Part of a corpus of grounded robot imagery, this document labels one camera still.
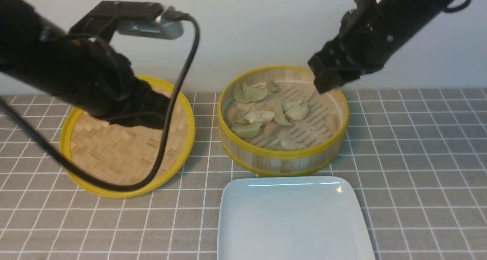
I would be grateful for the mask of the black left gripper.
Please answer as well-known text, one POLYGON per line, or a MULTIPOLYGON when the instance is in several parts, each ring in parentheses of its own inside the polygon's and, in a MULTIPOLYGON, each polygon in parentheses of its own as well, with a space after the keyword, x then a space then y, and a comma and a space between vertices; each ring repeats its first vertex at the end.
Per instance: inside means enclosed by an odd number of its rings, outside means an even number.
POLYGON ((162 130, 169 97, 155 92, 137 78, 131 63, 107 43, 96 44, 95 62, 101 67, 94 78, 88 113, 110 124, 162 130))

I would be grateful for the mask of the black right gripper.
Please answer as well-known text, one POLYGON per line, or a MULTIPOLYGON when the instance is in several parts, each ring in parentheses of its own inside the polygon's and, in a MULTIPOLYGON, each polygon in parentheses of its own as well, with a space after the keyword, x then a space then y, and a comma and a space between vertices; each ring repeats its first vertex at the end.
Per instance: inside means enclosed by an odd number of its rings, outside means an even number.
POLYGON ((307 62, 314 75, 314 87, 319 94, 328 93, 354 82, 363 75, 375 73, 384 63, 371 63, 350 53, 339 36, 325 43, 307 62))

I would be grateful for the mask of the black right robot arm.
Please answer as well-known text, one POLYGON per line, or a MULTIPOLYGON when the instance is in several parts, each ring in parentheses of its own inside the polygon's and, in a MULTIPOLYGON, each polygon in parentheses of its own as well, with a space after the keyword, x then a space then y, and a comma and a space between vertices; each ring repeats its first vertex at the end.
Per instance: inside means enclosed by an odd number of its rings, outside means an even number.
POLYGON ((308 65, 319 94, 381 71, 388 60, 441 13, 467 8, 472 0, 353 0, 338 34, 308 65))

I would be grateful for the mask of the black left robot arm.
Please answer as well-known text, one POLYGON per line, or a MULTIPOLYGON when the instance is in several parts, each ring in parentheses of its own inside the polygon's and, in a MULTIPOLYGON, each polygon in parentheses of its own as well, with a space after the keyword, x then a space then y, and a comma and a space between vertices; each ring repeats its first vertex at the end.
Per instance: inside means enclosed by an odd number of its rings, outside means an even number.
POLYGON ((110 124, 163 129, 169 97, 136 78, 110 41, 123 22, 151 22, 158 3, 103 0, 68 33, 24 0, 1 0, 1 72, 110 124))

